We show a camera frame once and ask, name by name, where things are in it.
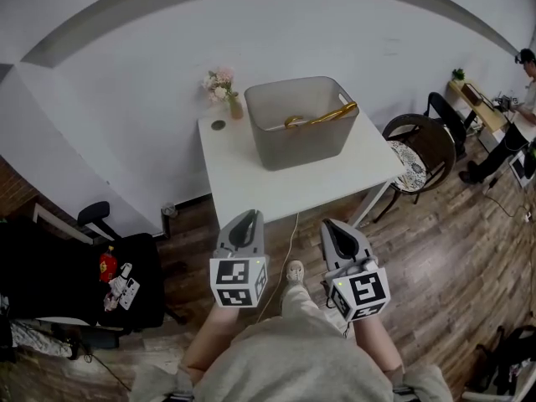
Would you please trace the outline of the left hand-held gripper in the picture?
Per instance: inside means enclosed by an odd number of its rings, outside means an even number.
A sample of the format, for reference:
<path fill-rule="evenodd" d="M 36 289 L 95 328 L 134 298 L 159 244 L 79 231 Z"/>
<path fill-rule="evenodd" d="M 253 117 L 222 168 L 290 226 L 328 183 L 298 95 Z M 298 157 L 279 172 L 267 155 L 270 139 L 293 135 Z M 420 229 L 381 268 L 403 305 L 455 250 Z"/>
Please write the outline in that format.
<path fill-rule="evenodd" d="M 260 248 L 263 239 L 264 217 L 259 210 L 246 210 L 220 230 L 217 250 L 209 260 L 210 288 L 219 307 L 259 305 L 269 265 L 269 256 Z"/>

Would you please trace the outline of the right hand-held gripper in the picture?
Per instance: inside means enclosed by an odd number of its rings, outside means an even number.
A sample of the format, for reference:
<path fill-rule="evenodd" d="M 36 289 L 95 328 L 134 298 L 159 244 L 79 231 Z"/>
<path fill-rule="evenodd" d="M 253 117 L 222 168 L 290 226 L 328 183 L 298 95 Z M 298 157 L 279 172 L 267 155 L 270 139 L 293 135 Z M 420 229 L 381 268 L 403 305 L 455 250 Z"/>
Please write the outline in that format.
<path fill-rule="evenodd" d="M 321 240 L 329 270 L 325 274 L 327 298 L 345 322 L 380 314 L 391 299 L 389 283 L 365 235 L 343 221 L 324 219 Z M 350 264 L 340 268 L 340 263 Z"/>

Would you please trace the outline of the grey plastic basket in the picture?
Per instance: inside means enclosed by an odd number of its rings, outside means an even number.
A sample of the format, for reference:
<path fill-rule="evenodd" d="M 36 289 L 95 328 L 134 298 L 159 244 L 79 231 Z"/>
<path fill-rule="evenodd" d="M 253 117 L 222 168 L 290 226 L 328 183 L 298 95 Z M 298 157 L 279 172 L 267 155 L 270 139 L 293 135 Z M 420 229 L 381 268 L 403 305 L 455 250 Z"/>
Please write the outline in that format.
<path fill-rule="evenodd" d="M 263 166 L 279 171 L 336 157 L 360 113 L 359 107 L 340 119 L 315 125 L 285 129 L 284 122 L 290 116 L 315 119 L 351 101 L 355 100 L 344 88 L 326 76 L 280 80 L 248 88 L 245 103 Z"/>

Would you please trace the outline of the golden wooden hanger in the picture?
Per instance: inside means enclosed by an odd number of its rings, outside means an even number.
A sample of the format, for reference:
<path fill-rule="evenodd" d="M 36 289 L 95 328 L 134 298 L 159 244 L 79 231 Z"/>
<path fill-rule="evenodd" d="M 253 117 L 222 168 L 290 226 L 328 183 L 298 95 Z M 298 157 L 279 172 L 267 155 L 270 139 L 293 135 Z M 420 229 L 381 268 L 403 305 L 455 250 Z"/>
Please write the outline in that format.
<path fill-rule="evenodd" d="M 303 116 L 290 116 L 284 122 L 285 129 L 292 129 L 302 125 L 315 125 L 323 123 L 325 121 L 333 121 L 346 116 L 351 111 L 357 110 L 358 104 L 355 101 L 351 101 L 344 106 L 341 106 L 335 111 L 331 111 L 323 116 L 319 116 L 315 119 L 306 120 Z"/>

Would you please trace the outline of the person's right forearm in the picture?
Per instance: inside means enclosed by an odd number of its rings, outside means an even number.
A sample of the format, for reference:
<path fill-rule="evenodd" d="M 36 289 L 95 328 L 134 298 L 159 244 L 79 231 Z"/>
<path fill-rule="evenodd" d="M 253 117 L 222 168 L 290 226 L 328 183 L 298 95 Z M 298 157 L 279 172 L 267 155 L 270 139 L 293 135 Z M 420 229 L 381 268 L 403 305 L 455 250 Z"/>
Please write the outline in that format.
<path fill-rule="evenodd" d="M 356 344 L 388 376 L 404 371 L 403 360 L 378 315 L 353 322 Z"/>

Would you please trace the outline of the person's beige shoe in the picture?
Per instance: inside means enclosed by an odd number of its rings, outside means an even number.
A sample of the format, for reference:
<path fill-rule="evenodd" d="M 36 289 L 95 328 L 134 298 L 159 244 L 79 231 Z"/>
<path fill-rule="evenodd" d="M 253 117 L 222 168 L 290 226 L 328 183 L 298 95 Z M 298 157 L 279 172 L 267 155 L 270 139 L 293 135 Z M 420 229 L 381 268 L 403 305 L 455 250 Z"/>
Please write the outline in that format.
<path fill-rule="evenodd" d="M 286 265 L 286 281 L 288 285 L 304 283 L 305 267 L 299 260 L 292 260 Z"/>

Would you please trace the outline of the person's beige shirt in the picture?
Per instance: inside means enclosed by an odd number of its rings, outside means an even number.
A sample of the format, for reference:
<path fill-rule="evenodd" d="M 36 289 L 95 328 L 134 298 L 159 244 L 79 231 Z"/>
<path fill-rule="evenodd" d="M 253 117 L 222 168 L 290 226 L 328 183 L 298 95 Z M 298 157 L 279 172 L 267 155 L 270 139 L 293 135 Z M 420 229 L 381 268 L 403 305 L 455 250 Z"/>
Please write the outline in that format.
<path fill-rule="evenodd" d="M 453 402 L 436 366 L 388 377 L 318 317 L 274 318 L 244 330 L 192 384 L 150 367 L 129 402 Z"/>

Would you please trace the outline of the white clutter on chair seat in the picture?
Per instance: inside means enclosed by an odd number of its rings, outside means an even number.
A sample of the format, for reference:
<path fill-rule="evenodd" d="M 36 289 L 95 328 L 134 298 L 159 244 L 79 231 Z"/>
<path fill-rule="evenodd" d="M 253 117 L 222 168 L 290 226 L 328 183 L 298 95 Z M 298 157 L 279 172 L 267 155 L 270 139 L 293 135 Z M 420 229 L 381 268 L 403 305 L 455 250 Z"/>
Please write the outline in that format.
<path fill-rule="evenodd" d="M 110 280 L 110 290 L 104 299 L 106 312 L 112 312 L 117 307 L 121 307 L 125 311 L 131 308 L 131 304 L 140 289 L 140 284 L 130 277 L 131 270 L 132 264 L 125 263 L 121 267 L 120 275 Z"/>

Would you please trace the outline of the dark wicker round chair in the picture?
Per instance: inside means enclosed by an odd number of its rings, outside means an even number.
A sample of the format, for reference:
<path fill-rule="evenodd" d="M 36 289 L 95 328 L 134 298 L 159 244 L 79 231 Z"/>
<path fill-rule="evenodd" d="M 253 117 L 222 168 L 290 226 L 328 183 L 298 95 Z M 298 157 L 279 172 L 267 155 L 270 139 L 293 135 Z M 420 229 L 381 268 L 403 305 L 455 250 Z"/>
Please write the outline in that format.
<path fill-rule="evenodd" d="M 418 114 L 405 114 L 395 117 L 384 128 L 382 135 L 388 142 L 399 141 L 411 147 L 426 166 L 425 186 L 417 192 L 406 193 L 393 185 L 394 196 L 384 210 L 374 219 L 379 222 L 402 196 L 420 195 L 441 186 L 450 176 L 456 163 L 456 149 L 450 132 L 438 121 Z"/>

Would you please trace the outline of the pink flowers in vase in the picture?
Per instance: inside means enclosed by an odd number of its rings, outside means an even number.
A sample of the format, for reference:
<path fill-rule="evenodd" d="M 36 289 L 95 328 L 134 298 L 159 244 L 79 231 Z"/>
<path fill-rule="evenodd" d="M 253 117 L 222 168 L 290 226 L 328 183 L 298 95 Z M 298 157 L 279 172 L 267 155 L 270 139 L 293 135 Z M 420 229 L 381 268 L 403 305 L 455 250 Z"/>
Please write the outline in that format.
<path fill-rule="evenodd" d="M 234 71 L 230 68 L 218 67 L 210 70 L 202 80 L 202 87 L 208 93 L 212 104 L 225 103 L 229 107 L 233 119 L 244 117 L 244 110 L 240 102 L 239 93 L 233 87 Z"/>

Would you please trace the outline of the black folding chair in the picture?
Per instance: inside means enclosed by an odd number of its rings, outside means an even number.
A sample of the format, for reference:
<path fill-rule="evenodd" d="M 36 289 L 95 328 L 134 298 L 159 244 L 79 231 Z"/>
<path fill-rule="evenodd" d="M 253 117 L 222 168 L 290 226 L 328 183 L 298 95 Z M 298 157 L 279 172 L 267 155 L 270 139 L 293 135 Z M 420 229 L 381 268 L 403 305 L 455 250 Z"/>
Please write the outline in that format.
<path fill-rule="evenodd" d="M 461 118 L 445 98 L 437 92 L 431 92 L 428 95 L 424 115 L 430 117 L 430 110 L 433 110 L 439 116 L 435 120 L 440 122 L 450 132 L 455 144 L 456 160 L 460 161 L 466 156 L 466 128 Z"/>

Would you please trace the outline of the black office chair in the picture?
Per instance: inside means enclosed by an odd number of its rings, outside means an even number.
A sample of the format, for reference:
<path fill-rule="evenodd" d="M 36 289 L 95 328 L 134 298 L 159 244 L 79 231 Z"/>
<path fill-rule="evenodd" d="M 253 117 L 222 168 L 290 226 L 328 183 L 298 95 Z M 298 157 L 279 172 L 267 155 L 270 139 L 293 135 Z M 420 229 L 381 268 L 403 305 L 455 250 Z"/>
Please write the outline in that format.
<path fill-rule="evenodd" d="M 22 215 L 0 223 L 0 301 L 8 303 L 0 307 L 0 317 L 10 322 L 73 317 L 90 325 L 122 327 L 124 332 L 161 327 L 165 316 L 186 324 L 186 318 L 165 302 L 153 237 L 134 234 L 110 245 L 115 247 L 116 276 L 125 263 L 131 263 L 130 277 L 140 284 L 128 311 L 104 310 L 110 286 L 100 280 L 99 260 L 107 251 L 105 244 L 62 239 Z"/>

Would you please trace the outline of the light wooden desk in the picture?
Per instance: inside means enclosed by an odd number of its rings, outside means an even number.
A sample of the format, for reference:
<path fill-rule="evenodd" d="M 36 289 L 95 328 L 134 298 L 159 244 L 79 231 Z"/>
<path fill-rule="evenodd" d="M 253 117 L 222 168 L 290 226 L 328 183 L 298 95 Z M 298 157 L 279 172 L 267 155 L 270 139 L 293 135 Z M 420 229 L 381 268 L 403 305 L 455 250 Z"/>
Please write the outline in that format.
<path fill-rule="evenodd" d="M 450 80 L 448 82 L 448 87 L 458 98 L 462 99 L 471 110 L 469 116 L 465 120 L 466 129 L 470 127 L 476 118 L 478 118 L 491 133 L 504 128 L 508 124 L 508 120 L 503 113 L 483 102 L 474 105 L 462 91 L 464 84 L 465 83 L 460 80 Z"/>

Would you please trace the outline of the black swivel chair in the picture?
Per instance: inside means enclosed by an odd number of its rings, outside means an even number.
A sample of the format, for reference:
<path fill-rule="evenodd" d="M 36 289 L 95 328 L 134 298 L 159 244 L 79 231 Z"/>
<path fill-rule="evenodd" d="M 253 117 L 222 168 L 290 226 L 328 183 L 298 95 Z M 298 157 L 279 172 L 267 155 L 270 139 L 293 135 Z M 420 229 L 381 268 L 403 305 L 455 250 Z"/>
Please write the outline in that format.
<path fill-rule="evenodd" d="M 468 386 L 484 392 L 493 384 L 498 395 L 514 395 L 520 372 L 529 363 L 536 362 L 536 327 L 517 327 L 506 335 L 505 328 L 499 326 L 497 334 L 498 342 L 494 349 L 480 343 L 476 346 L 476 351 L 481 352 L 483 358 Z"/>

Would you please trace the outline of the white metal frame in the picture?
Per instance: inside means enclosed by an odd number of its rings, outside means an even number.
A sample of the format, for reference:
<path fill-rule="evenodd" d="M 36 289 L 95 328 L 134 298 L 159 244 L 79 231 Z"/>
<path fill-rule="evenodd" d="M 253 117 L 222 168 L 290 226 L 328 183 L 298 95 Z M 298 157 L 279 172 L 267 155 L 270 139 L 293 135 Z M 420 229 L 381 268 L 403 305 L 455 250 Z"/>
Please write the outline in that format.
<path fill-rule="evenodd" d="M 62 219 L 58 218 L 57 216 L 49 212 L 40 204 L 35 203 L 33 207 L 32 220 L 34 223 L 37 223 L 39 219 L 44 220 L 45 222 L 54 226 L 56 229 L 67 234 L 71 238 L 74 238 L 88 245 L 94 244 L 94 240 L 91 237 L 89 237 L 86 234 L 83 234 L 82 232 L 78 231 L 75 227 L 67 224 Z"/>

